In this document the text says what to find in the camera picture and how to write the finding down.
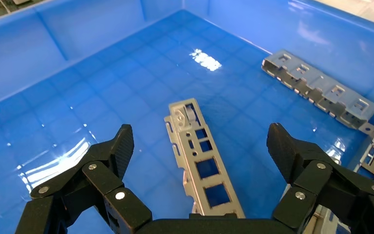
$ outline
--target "blue grid pattern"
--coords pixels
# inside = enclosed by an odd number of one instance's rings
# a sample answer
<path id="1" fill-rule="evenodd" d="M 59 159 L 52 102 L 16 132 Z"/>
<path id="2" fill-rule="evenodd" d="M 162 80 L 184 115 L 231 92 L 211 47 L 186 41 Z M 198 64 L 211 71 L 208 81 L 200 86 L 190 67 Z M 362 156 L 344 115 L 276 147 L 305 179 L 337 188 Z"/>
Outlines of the blue grid pattern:
<path id="1" fill-rule="evenodd" d="M 194 49 L 222 66 L 210 71 Z M 265 74 L 267 53 L 180 11 L 0 103 L 0 233 L 13 233 L 29 190 L 73 166 L 91 144 L 133 127 L 124 182 L 154 218 L 186 218 L 163 118 L 196 98 L 247 217 L 269 217 L 285 186 L 265 145 L 271 122 L 328 154 L 352 158 L 364 138 Z M 91 208 L 71 233 L 110 233 Z"/>

